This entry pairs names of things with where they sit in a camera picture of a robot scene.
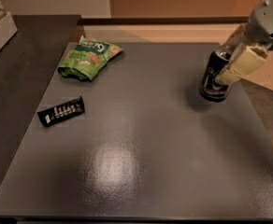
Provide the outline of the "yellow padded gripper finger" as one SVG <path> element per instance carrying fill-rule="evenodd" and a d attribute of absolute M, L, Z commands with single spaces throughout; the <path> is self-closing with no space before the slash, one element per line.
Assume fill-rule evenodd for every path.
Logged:
<path fill-rule="evenodd" d="M 235 50 L 239 45 L 247 45 L 248 38 L 246 35 L 246 28 L 247 24 L 241 23 L 237 29 L 232 34 L 230 34 L 226 41 L 222 43 L 222 47 Z"/>
<path fill-rule="evenodd" d="M 268 56 L 268 50 L 263 45 L 247 45 L 243 42 L 235 48 L 219 46 L 215 52 L 227 62 L 215 77 L 215 82 L 227 86 L 231 86 L 260 68 Z"/>

